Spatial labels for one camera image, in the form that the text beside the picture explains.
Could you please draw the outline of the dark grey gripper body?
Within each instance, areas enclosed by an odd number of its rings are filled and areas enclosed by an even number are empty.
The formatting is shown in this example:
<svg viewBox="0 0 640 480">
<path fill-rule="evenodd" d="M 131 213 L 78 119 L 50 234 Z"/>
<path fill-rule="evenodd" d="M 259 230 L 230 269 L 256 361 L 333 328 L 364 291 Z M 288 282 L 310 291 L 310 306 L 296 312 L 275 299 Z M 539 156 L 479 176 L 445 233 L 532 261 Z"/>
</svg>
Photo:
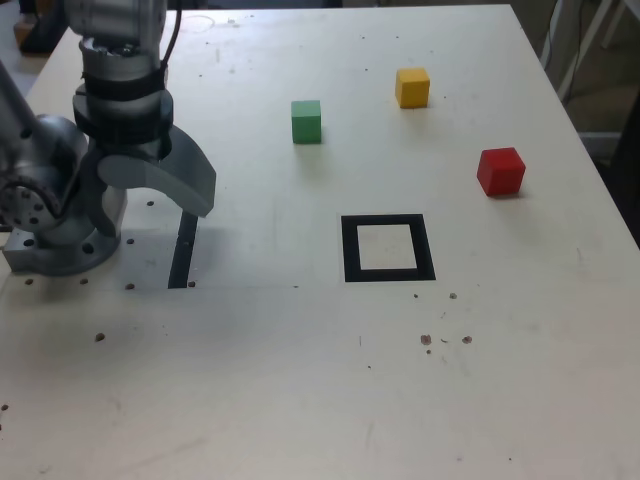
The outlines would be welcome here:
<svg viewBox="0 0 640 480">
<path fill-rule="evenodd" d="M 153 140 L 143 144 L 129 145 L 110 144 L 92 140 L 91 148 L 100 151 L 102 157 L 119 155 L 139 158 L 146 161 L 159 161 L 167 154 L 168 145 L 163 140 Z"/>
</svg>

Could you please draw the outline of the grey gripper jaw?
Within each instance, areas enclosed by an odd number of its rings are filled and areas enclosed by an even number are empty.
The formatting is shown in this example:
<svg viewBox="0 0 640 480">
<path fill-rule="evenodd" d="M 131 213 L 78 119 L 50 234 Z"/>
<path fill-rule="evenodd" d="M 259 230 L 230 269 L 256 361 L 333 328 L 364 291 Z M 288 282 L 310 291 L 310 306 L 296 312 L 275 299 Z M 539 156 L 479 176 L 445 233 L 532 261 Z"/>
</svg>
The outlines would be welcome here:
<svg viewBox="0 0 640 480">
<path fill-rule="evenodd" d="M 104 157 L 95 143 L 89 144 L 81 161 L 81 191 L 92 224 L 101 234 L 116 238 L 120 233 L 120 190 L 99 177 L 98 166 Z"/>
<path fill-rule="evenodd" d="M 197 143 L 177 126 L 169 130 L 168 140 L 170 149 L 163 158 L 106 156 L 99 163 L 98 175 L 119 189 L 159 191 L 187 213 L 206 217 L 214 206 L 216 172 Z"/>
</svg>

